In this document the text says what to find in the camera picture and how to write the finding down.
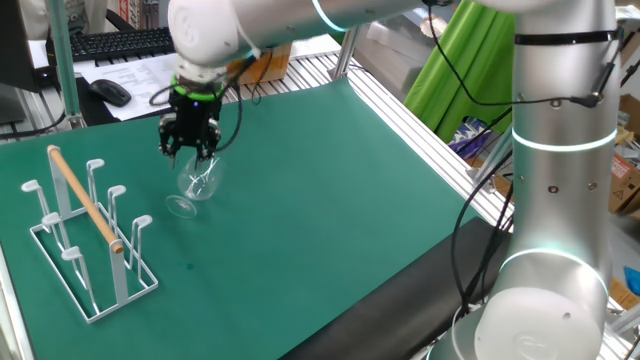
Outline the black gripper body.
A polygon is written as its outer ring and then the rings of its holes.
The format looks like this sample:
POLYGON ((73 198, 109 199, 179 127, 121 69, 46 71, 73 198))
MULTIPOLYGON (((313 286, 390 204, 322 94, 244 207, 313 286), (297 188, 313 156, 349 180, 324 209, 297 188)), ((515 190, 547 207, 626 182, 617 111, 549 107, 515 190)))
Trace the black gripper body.
POLYGON ((203 126, 209 119, 218 121, 222 107, 221 100, 216 97, 196 100, 179 93, 172 93, 169 103, 177 116, 176 137, 182 146, 196 146, 203 126))

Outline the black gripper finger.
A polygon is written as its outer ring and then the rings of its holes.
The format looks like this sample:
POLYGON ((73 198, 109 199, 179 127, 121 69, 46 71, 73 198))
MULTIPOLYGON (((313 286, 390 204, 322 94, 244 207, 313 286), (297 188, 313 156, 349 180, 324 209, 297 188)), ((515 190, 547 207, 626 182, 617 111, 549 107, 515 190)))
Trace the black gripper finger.
POLYGON ((216 152, 216 147, 221 139, 221 132, 218 123, 214 119, 209 119, 203 126, 200 137, 196 141, 196 164, 197 168, 201 163, 211 160, 216 152))
POLYGON ((159 151, 169 158, 169 165, 174 168, 176 156, 182 144, 176 137, 177 116, 163 115, 159 120, 158 132, 160 137, 159 151))

